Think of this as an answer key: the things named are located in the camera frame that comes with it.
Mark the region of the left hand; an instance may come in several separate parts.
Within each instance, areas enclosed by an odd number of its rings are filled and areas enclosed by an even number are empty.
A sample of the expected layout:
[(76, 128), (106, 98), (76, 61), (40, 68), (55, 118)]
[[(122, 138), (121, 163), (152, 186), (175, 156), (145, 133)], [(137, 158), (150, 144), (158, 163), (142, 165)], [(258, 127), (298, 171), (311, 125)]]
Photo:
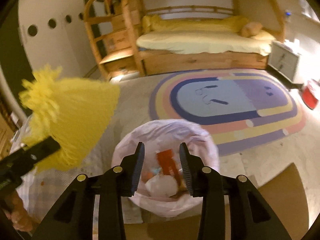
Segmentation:
[(18, 231), (32, 232), (35, 223), (24, 208), (23, 201), (17, 191), (8, 195), (6, 201), (11, 205), (11, 211), (4, 210), (4, 213), (12, 222), (13, 227)]

